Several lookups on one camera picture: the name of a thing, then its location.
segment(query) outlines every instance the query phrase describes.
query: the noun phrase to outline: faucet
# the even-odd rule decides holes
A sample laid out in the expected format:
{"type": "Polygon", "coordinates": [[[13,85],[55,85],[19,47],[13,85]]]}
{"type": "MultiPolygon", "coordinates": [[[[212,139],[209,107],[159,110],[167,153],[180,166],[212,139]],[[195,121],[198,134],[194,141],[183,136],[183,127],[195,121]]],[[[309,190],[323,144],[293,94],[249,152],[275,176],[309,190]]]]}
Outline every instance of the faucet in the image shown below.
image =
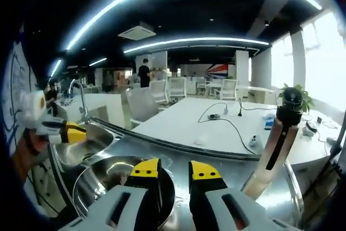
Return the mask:
{"type": "Polygon", "coordinates": [[[84,121],[86,124],[89,124],[90,123],[90,116],[89,116],[89,112],[88,112],[87,106],[85,105],[83,85],[81,84],[80,81],[78,81],[78,80],[72,80],[71,81],[70,87],[69,87],[69,95],[71,95],[71,89],[72,89],[72,86],[74,84],[79,85],[79,87],[81,88],[81,99],[82,99],[82,106],[83,106],[83,108],[79,108],[79,110],[82,113],[82,121],[84,121]]]}

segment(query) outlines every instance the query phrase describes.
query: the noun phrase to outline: red and blue wall graphic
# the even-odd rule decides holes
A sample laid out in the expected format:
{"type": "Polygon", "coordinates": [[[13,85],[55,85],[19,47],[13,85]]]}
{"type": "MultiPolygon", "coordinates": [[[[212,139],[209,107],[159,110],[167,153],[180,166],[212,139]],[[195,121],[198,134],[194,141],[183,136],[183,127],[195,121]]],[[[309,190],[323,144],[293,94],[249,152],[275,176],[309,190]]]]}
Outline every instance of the red and blue wall graphic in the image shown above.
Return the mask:
{"type": "Polygon", "coordinates": [[[225,78],[228,76],[227,64],[213,64],[205,72],[206,75],[217,78],[225,78]]]}

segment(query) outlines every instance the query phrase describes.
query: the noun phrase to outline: sink basin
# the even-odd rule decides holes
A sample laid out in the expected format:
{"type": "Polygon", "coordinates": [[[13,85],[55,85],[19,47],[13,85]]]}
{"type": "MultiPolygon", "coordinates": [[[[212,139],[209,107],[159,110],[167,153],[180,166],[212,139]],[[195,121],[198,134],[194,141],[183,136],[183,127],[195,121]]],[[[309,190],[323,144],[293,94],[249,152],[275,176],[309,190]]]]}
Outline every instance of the sink basin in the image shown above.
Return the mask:
{"type": "MultiPolygon", "coordinates": [[[[144,159],[134,156],[114,156],[100,160],[78,177],[73,191],[73,202],[79,216],[86,217],[88,207],[116,185],[124,185],[132,169],[144,159]]],[[[162,210],[157,227],[162,226],[172,213],[175,202],[174,184],[169,174],[162,171],[162,210]]]]}
{"type": "Polygon", "coordinates": [[[81,143],[55,145],[57,158],[62,166],[74,167],[108,147],[114,140],[113,135],[94,124],[84,124],[87,139],[81,143]]]}

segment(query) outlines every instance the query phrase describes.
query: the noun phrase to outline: green plant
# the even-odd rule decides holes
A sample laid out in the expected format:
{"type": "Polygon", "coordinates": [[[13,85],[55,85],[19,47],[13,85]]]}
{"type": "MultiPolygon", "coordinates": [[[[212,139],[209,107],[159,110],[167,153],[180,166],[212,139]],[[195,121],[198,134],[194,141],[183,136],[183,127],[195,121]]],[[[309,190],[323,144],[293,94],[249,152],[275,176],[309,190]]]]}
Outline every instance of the green plant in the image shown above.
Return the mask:
{"type": "MultiPolygon", "coordinates": [[[[282,100],[284,101],[284,92],[286,90],[286,88],[289,88],[289,86],[285,83],[284,87],[281,89],[281,93],[279,94],[279,97],[282,98],[282,100]]],[[[310,111],[310,107],[314,106],[314,103],[312,101],[312,98],[309,96],[309,93],[307,91],[305,91],[303,89],[302,86],[300,86],[299,84],[294,86],[295,89],[299,90],[299,92],[302,94],[302,105],[299,107],[301,111],[303,112],[309,112],[310,111]]]]}

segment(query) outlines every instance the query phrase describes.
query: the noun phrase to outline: ceiling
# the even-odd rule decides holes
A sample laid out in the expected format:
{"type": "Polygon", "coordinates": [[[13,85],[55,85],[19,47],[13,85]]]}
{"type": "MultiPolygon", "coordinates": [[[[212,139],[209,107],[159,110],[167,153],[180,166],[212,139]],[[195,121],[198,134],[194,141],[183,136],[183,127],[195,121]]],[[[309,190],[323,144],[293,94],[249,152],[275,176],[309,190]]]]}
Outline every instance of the ceiling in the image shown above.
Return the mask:
{"type": "MultiPolygon", "coordinates": [[[[134,57],[124,55],[124,48],[166,39],[238,37],[272,43],[319,13],[304,0],[128,0],[104,14],[66,51],[78,30],[112,1],[33,0],[24,23],[23,48],[36,76],[49,76],[59,58],[64,62],[57,74],[68,71],[69,65],[78,65],[77,70],[88,69],[88,64],[102,57],[107,57],[103,67],[131,67],[134,57]],[[140,41],[118,37],[139,22],[153,27],[156,36],[140,41]]],[[[259,51],[267,48],[258,44],[230,45],[259,51]]],[[[189,63],[190,56],[200,57],[202,63],[219,63],[233,57],[235,49],[175,49],[168,56],[176,64],[189,63]]]]}

